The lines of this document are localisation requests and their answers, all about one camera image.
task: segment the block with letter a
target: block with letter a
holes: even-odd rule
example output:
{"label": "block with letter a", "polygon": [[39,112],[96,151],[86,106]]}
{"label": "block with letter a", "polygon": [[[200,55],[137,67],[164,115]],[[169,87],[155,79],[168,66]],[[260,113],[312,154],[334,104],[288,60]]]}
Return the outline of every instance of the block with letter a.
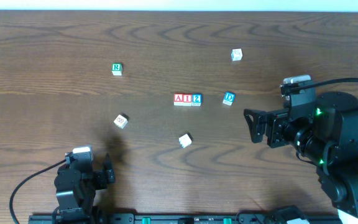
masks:
{"label": "block with letter a", "polygon": [[183,94],[174,94],[173,104],[175,106],[183,106]]}

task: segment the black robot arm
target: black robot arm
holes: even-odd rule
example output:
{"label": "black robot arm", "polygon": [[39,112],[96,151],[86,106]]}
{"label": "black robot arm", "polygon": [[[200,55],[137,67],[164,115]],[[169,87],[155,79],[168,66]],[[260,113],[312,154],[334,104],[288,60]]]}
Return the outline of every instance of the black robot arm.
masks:
{"label": "black robot arm", "polygon": [[342,92],[316,98],[314,86],[320,85],[308,75],[287,78],[281,85],[284,109],[245,109],[251,140],[261,142],[265,134],[271,148],[291,144],[316,166],[333,206],[358,218],[358,99]]}

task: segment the block with letter d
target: block with letter d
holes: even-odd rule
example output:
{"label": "block with letter d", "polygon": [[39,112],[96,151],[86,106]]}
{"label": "block with letter d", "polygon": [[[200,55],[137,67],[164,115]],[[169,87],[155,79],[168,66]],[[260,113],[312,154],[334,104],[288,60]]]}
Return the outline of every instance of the block with letter d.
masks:
{"label": "block with letter d", "polygon": [[224,95],[224,98],[223,98],[223,103],[225,105],[231,106],[233,104],[235,96],[236,95],[234,93],[226,92],[226,94]]}

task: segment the red block face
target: red block face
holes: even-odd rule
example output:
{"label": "red block face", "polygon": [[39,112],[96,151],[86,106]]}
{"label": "red block face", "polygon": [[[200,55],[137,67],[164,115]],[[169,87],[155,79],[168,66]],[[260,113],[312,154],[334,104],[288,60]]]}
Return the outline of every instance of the red block face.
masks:
{"label": "red block face", "polygon": [[183,94],[175,94],[174,95],[174,99],[173,99],[174,102],[183,102]]}
{"label": "red block face", "polygon": [[184,94],[183,95],[183,102],[184,103],[191,103],[193,101],[193,95],[192,94]]}

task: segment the white wall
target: white wall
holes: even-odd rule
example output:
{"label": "white wall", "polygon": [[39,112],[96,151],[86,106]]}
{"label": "white wall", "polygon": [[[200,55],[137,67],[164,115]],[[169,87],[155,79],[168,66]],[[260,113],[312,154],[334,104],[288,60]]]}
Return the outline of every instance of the white wall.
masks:
{"label": "white wall", "polygon": [[0,9],[358,12],[358,0],[0,0]]}

